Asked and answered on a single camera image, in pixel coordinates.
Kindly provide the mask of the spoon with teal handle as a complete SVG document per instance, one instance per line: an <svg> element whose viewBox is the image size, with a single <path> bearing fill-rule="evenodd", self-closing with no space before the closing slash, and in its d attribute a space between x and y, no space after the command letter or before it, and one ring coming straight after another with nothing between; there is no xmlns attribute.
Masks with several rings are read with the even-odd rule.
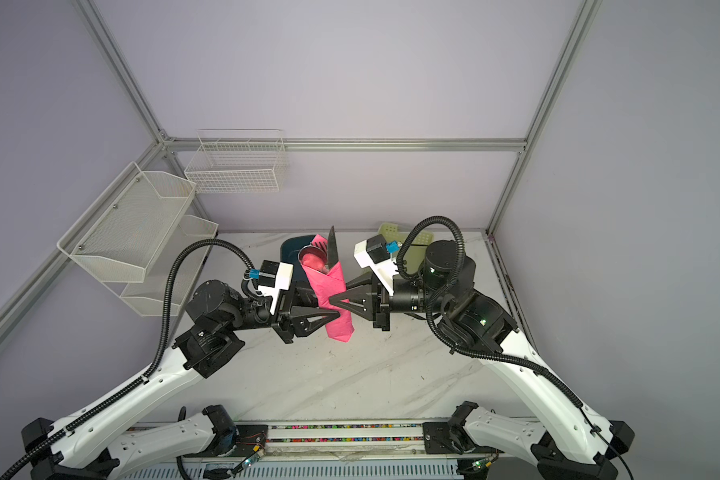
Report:
<svg viewBox="0 0 720 480"><path fill-rule="evenodd" d="M327 253L315 245L306 245L300 251L298 260L304 270L307 268L320 272L327 272Z"/></svg>

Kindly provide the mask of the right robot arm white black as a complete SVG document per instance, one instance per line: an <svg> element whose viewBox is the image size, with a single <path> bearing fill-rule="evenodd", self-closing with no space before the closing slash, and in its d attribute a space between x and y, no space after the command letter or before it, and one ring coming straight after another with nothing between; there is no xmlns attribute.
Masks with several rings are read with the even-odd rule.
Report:
<svg viewBox="0 0 720 480"><path fill-rule="evenodd" d="M464 240L429 244L414 272L405 269L405 252L404 244L381 235L359 242L354 258L369 272L331 304L382 330L394 313L420 315L451 353L493 370L535 417L515 420L465 401L430 437L455 454L509 454L545 479L617 478L634 431L592 410L541 359L516 320L476 289L476 264Z"/></svg>

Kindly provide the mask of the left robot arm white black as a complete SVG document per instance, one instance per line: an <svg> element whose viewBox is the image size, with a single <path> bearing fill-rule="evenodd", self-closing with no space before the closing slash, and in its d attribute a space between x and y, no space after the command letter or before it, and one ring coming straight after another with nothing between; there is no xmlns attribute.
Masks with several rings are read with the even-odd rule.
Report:
<svg viewBox="0 0 720 480"><path fill-rule="evenodd" d="M119 479L184 455L222 456L255 443L243 441L221 405L141 432L131 427L174 395L210 378L245 343L238 332L271 329L284 343L338 319L322 309L308 284L251 298L219 280L201 284L186 306L193 321L145 372L103 398L56 421L39 418L22 431L26 464L34 479Z"/></svg>

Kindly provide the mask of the pink paper napkin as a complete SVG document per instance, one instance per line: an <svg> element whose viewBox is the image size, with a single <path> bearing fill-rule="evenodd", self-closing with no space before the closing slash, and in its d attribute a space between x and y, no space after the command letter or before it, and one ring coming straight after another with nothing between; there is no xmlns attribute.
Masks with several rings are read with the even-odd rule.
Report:
<svg viewBox="0 0 720 480"><path fill-rule="evenodd" d="M327 238L316 235L311 244L318 246L326 252ZM340 259L333 269L331 271L327 269L326 273L320 273L309 268L305 271L311 282L310 286L317 296L318 305L321 308L337 310L340 313L338 319L326 325L328 337L339 342L348 343L354 333L352 316L350 312L338 309L329 303L329 298L332 295L346 291L346 282Z"/></svg>

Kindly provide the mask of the knife with teal handle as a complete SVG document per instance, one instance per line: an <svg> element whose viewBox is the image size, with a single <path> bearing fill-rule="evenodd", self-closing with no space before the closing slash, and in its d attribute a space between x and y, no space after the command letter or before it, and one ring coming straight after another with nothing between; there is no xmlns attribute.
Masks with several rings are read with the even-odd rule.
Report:
<svg viewBox="0 0 720 480"><path fill-rule="evenodd" d="M337 241L336 241L336 235L335 235L335 227L332 226L329 230L328 238L327 238L327 269L328 271L331 271L333 267L339 262L339 255L338 255L338 247L337 247Z"/></svg>

